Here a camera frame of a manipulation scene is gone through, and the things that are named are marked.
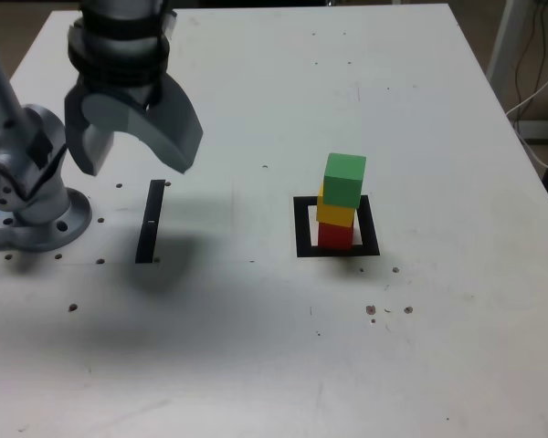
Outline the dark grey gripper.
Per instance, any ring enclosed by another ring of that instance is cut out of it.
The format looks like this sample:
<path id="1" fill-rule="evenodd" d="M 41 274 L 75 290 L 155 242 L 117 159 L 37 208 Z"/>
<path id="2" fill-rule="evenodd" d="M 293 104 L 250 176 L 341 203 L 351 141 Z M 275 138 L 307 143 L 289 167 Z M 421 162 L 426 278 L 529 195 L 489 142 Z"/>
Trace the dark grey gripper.
<path id="1" fill-rule="evenodd" d="M 192 167 L 203 137 L 191 100 L 167 74 L 156 85 L 136 87 L 83 79 L 68 92 L 64 106 L 68 150 L 90 176 L 98 175 L 114 132 L 137 138 L 179 173 Z"/>

